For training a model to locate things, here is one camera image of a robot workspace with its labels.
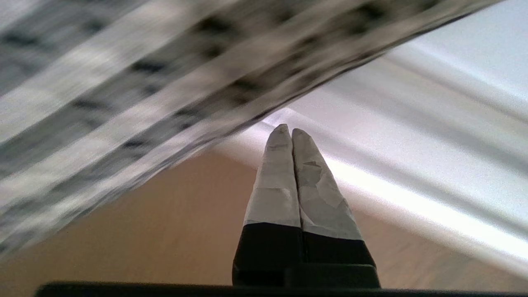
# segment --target patterned cloth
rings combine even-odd
[[[0,257],[498,0],[1,0]]]

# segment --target white surface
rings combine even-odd
[[[409,42],[222,144],[315,140],[353,208],[528,277],[528,1]]]

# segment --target beige wall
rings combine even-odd
[[[0,263],[0,296],[53,280],[231,284],[255,170],[206,153]],[[355,213],[384,287],[528,291],[528,282]]]

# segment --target floor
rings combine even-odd
[[[54,280],[231,284],[256,171],[207,152],[0,263],[0,295]],[[383,287],[528,292],[528,281],[355,212]]]

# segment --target wooden floor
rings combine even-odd
[[[231,284],[255,170],[206,153],[0,263],[0,296],[53,280]],[[528,281],[355,212],[383,287],[528,292]]]

